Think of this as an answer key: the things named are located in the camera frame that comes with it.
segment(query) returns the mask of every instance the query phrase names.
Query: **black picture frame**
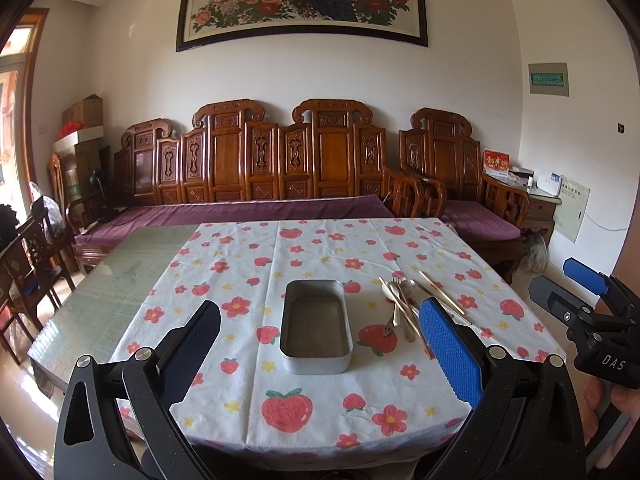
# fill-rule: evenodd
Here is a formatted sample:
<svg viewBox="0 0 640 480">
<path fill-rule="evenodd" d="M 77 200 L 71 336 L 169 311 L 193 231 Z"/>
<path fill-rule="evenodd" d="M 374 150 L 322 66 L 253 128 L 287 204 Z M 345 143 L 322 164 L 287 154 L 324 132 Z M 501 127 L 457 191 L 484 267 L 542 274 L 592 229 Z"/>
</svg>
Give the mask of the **black picture frame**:
<svg viewBox="0 0 640 480">
<path fill-rule="evenodd" d="M 256 27 L 251 29 L 229 30 L 221 32 L 205 38 L 197 38 L 196 40 L 185 41 L 184 30 L 189 22 L 187 13 L 189 0 L 180 1 L 180 13 L 178 16 L 178 31 L 176 39 L 176 52 L 189 50 L 199 46 L 204 46 L 220 41 L 236 40 L 239 38 L 251 38 L 254 36 L 267 36 L 272 34 L 349 34 L 356 36 L 368 36 L 370 38 L 383 38 L 385 40 L 402 41 L 405 43 L 417 44 L 420 46 L 428 46 L 427 36 L 427 18 L 425 0 L 417 0 L 418 4 L 418 26 L 420 36 L 411 36 L 393 32 L 391 30 L 379 30 L 375 28 L 350 27 L 348 25 L 314 25 L 311 20 L 307 24 L 295 25 L 271 25 L 269 27 Z"/>
</svg>

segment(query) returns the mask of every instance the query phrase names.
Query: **wooden armchair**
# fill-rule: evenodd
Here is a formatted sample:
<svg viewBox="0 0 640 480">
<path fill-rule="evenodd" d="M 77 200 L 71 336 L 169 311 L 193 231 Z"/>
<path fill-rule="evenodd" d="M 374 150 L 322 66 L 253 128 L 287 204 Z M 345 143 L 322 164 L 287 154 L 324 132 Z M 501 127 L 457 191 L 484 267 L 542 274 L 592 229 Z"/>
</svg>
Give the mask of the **wooden armchair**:
<svg viewBox="0 0 640 480">
<path fill-rule="evenodd" d="M 482 172 L 480 142 L 471 138 L 463 116 L 421 108 L 411 126 L 399 133 L 400 168 L 437 190 L 422 216 L 435 210 L 510 283 L 524 256 L 520 227 L 529 209 L 527 193 Z"/>
</svg>

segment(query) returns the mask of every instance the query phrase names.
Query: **armrest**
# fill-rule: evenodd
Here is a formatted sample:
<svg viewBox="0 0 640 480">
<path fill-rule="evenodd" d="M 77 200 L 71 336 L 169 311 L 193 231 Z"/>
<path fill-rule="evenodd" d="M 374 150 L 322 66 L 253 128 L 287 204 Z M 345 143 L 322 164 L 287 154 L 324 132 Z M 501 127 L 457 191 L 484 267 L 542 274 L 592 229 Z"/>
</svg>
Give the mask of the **armrest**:
<svg viewBox="0 0 640 480">
<path fill-rule="evenodd" d="M 422 176 L 411 167 L 402 170 L 410 177 L 417 178 L 424 187 L 424 209 L 420 216 L 425 218 L 440 218 L 447 207 L 447 188 L 435 178 Z"/>
<path fill-rule="evenodd" d="M 508 186 L 498 179 L 481 173 L 480 203 L 503 220 L 521 228 L 529 213 L 529 195 L 524 189 Z"/>
<path fill-rule="evenodd" d="M 104 198 L 99 192 L 91 193 L 83 198 L 76 198 L 66 208 L 66 222 L 71 226 L 74 234 L 79 235 L 80 229 L 89 227 L 100 218 L 104 207 Z"/>
<path fill-rule="evenodd" d="M 424 208 L 424 187 L 419 179 L 383 167 L 382 197 L 391 196 L 391 211 L 398 217 L 419 217 Z"/>
</svg>

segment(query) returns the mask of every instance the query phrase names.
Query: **purple seat cover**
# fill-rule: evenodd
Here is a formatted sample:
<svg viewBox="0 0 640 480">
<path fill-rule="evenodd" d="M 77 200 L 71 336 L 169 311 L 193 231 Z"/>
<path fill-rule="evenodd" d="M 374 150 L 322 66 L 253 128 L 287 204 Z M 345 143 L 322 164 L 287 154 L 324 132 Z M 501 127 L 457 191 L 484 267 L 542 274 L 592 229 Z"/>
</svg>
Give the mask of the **purple seat cover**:
<svg viewBox="0 0 640 480">
<path fill-rule="evenodd" d="M 448 200 L 442 221 L 465 242 L 497 242 L 520 237 L 520 229 L 473 200 Z"/>
<path fill-rule="evenodd" d="M 111 222 L 76 236 L 78 245 L 115 247 L 138 227 L 190 225 L 207 222 L 393 218 L 376 195 L 317 200 L 217 202 L 132 207 Z"/>
</svg>

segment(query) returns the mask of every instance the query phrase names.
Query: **human hand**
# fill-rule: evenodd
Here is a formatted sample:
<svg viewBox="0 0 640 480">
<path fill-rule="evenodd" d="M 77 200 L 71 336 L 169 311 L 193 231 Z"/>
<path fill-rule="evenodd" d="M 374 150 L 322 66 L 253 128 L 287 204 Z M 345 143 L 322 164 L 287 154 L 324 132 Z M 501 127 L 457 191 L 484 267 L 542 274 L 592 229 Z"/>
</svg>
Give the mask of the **human hand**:
<svg viewBox="0 0 640 480">
<path fill-rule="evenodd" d="M 584 400 L 580 403 L 580 419 L 584 433 L 584 445 L 586 446 L 598 431 L 598 415 L 595 409 L 602 401 L 604 387 L 600 380 L 591 377 L 584 388 Z M 630 390 L 622 386 L 614 386 L 611 391 L 611 403 L 631 417 L 616 441 L 609 446 L 596 461 L 596 468 L 604 469 L 612 462 L 618 451 L 624 446 L 629 434 L 633 430 L 640 417 L 640 390 Z"/>
</svg>

